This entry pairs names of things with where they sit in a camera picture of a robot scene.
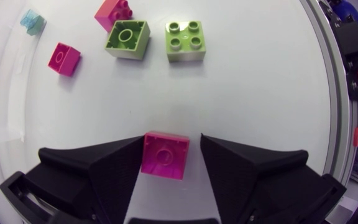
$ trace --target magenta lego brick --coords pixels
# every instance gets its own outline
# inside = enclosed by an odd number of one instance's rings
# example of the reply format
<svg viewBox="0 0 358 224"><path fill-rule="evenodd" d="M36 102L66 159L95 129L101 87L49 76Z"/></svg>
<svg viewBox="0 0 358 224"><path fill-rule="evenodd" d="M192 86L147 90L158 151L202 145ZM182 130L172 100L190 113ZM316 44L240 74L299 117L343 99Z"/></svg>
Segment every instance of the magenta lego brick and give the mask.
<svg viewBox="0 0 358 224"><path fill-rule="evenodd" d="M186 136L147 132L144 138L141 172L182 180L189 142Z"/></svg>
<svg viewBox="0 0 358 224"><path fill-rule="evenodd" d="M128 20L131 17L132 10L126 0L105 0L94 16L107 32L111 32L116 20Z"/></svg>
<svg viewBox="0 0 358 224"><path fill-rule="evenodd" d="M72 76L80 59L80 52L68 45L58 43L48 66L57 73Z"/></svg>

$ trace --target lego stud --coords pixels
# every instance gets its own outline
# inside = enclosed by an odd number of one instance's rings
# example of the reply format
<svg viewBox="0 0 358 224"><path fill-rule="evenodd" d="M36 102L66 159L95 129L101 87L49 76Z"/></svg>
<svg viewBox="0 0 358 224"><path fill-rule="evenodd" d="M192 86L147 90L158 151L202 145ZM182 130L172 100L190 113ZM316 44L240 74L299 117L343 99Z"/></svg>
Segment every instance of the lego stud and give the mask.
<svg viewBox="0 0 358 224"><path fill-rule="evenodd" d="M198 37L191 38L190 47L194 50L199 49L201 47L201 39Z"/></svg>
<svg viewBox="0 0 358 224"><path fill-rule="evenodd" d="M180 40L178 38L173 38L171 40L171 49L180 50L180 48L181 48Z"/></svg>
<svg viewBox="0 0 358 224"><path fill-rule="evenodd" d="M195 21L189 22L189 31L190 32L198 32L200 28L198 27L198 23Z"/></svg>
<svg viewBox="0 0 358 224"><path fill-rule="evenodd" d="M112 15L111 19L114 19L114 20L117 20L121 17L121 13L119 13L119 12L114 12L111 15Z"/></svg>
<svg viewBox="0 0 358 224"><path fill-rule="evenodd" d="M134 36L133 31L130 29L124 29L121 31L118 35L118 39L128 49L135 49L137 39Z"/></svg>
<svg viewBox="0 0 358 224"><path fill-rule="evenodd" d="M126 8L126 7L128 7L128 1L121 1L121 2L119 3L119 5L120 5L121 7L123 7L123 8Z"/></svg>
<svg viewBox="0 0 358 224"><path fill-rule="evenodd" d="M57 53L56 58L55 58L56 63L60 63L63 59L63 56L64 56L63 52Z"/></svg>
<svg viewBox="0 0 358 224"><path fill-rule="evenodd" d="M124 15L126 15L128 18L132 17L132 10L126 9L123 10Z"/></svg>
<svg viewBox="0 0 358 224"><path fill-rule="evenodd" d="M169 31L173 34L176 34L179 32L179 24L177 22L171 22L169 24Z"/></svg>
<svg viewBox="0 0 358 224"><path fill-rule="evenodd" d="M167 166L167 165L171 164L173 161L172 151L166 147L163 147L160 150L158 150L156 156L157 156L158 163L163 166Z"/></svg>

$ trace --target black plastic part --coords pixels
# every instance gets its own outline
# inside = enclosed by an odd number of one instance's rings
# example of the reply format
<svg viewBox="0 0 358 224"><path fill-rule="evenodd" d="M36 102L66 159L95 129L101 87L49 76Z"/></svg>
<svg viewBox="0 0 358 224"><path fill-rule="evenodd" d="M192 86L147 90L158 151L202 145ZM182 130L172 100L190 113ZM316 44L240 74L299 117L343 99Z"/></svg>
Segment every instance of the black plastic part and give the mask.
<svg viewBox="0 0 358 224"><path fill-rule="evenodd" d="M306 166L306 151L278 152L201 135L223 224L321 223L345 192Z"/></svg>
<svg viewBox="0 0 358 224"><path fill-rule="evenodd" d="M70 214L78 223L123 223L142 163L143 140L140 136L79 149L43 148L39 151L39 165L26 175L19 173L10 179L18 180L19 189L56 208L56 222L64 223ZM19 213L29 217L29 223L49 220L48 214L20 203L9 190L13 181L10 179L0 188Z"/></svg>
<svg viewBox="0 0 358 224"><path fill-rule="evenodd" d="M342 61L347 72L357 76L358 71L358 24L357 22L342 22L322 1L319 5L329 21L341 52Z"/></svg>
<svg viewBox="0 0 358 224"><path fill-rule="evenodd" d="M129 224L218 224L214 218L204 220L183 220L183 221L160 221L160 220L146 220L141 218L132 218Z"/></svg>
<svg viewBox="0 0 358 224"><path fill-rule="evenodd" d="M65 222L62 221L61 217L65 217L65 220L69 220L70 223L94 223L90 220L80 220L63 212L58 212L55 215L49 214L27 197L29 190L25 186L24 177L25 175L22 172L16 172L0 185L0 189L11 205L27 223L63 224Z"/></svg>

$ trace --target pink lego brick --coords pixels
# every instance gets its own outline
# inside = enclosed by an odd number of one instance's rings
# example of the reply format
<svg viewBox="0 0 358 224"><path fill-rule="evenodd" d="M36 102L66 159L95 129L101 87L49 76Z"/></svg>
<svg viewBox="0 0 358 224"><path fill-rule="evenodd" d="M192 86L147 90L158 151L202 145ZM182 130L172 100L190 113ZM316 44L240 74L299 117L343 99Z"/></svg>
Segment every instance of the pink lego brick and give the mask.
<svg viewBox="0 0 358 224"><path fill-rule="evenodd" d="M57 73L66 76L72 76L76 64L80 59L80 52L73 47L58 43L48 66Z"/></svg>
<svg viewBox="0 0 358 224"><path fill-rule="evenodd" d="M110 32L116 20L128 20L132 17L132 10L125 0L105 0L94 18Z"/></svg>
<svg viewBox="0 0 358 224"><path fill-rule="evenodd" d="M142 173L182 180L189 142L186 136L147 132L143 146Z"/></svg>

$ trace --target metal frame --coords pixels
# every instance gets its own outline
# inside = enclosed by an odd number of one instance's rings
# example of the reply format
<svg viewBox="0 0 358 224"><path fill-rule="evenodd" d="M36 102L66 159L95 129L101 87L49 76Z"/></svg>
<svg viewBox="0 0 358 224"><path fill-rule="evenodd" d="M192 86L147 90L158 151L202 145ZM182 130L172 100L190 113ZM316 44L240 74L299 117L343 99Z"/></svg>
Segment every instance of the metal frame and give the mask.
<svg viewBox="0 0 358 224"><path fill-rule="evenodd" d="M316 0L300 0L316 32L327 71L331 102L331 127L324 173L341 184L349 180L355 147L351 144L358 124L358 103L349 101L346 72L328 20Z"/></svg>

